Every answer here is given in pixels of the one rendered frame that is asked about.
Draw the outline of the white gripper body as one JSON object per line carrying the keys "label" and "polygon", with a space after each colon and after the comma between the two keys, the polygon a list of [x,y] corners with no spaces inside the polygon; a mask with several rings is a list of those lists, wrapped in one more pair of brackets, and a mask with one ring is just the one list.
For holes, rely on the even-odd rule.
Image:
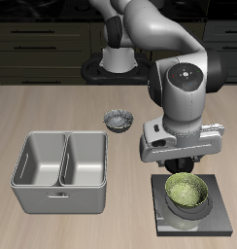
{"label": "white gripper body", "polygon": [[173,160],[188,157],[201,157],[216,154],[221,150],[221,137],[224,126],[221,124],[203,125],[200,138],[195,145],[177,147],[167,143],[165,146],[154,147],[147,144],[144,135],[140,139],[140,158],[143,162]]}

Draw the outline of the black kitchen countertop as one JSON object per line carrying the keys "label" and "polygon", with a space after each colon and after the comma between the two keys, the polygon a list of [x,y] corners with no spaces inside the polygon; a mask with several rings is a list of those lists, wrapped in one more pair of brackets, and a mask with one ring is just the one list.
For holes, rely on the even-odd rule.
{"label": "black kitchen countertop", "polygon": [[[237,20],[237,0],[165,0],[159,11],[176,22]],[[0,0],[0,22],[103,22],[88,0]]]}

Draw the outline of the white two-bin basket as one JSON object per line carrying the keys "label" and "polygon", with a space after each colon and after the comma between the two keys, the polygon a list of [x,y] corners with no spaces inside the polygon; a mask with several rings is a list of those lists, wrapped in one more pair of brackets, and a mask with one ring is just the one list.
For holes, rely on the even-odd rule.
{"label": "white two-bin basket", "polygon": [[100,214],[107,159],[104,131],[31,131],[10,185],[27,214]]}

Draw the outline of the green bowl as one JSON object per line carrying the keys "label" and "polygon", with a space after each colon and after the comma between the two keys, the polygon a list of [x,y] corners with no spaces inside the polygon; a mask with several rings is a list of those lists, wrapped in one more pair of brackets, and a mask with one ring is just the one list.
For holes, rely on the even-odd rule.
{"label": "green bowl", "polygon": [[174,203],[187,208],[202,204],[209,193],[207,184],[200,177],[187,172],[168,177],[165,192]]}

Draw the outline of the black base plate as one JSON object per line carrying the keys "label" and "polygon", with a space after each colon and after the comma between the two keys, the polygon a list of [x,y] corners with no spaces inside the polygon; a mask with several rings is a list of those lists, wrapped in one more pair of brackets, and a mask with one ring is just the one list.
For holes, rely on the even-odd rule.
{"label": "black base plate", "polygon": [[88,85],[117,86],[145,85],[148,71],[152,66],[144,53],[135,53],[137,66],[124,73],[109,72],[100,66],[102,53],[93,53],[91,58],[82,65],[81,74]]}

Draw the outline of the dark grey stove plate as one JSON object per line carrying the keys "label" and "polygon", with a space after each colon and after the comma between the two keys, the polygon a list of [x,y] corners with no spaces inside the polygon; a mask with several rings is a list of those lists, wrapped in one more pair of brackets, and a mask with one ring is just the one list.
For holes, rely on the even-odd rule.
{"label": "dark grey stove plate", "polygon": [[207,184],[211,212],[201,220],[185,220],[172,212],[166,203],[165,182],[168,174],[152,176],[152,199],[155,229],[158,236],[231,236],[231,227],[217,179],[213,174],[199,174]]}

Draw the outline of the grey bowl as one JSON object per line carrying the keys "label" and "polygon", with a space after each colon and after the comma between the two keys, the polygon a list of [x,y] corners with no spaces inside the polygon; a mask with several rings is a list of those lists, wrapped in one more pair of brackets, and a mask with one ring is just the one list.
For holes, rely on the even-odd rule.
{"label": "grey bowl", "polygon": [[103,117],[103,123],[107,129],[115,133],[123,133],[133,124],[133,115],[122,109],[110,110]]}

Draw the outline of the dark kitchen cupboards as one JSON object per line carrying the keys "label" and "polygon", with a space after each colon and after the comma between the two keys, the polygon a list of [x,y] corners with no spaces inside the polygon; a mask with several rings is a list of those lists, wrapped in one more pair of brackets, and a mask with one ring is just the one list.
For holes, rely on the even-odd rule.
{"label": "dark kitchen cupboards", "polygon": [[[106,47],[102,22],[0,22],[0,85],[21,81],[61,81],[83,85],[84,62]],[[12,30],[53,30],[53,34],[11,33]],[[15,46],[56,50],[14,50]]]}

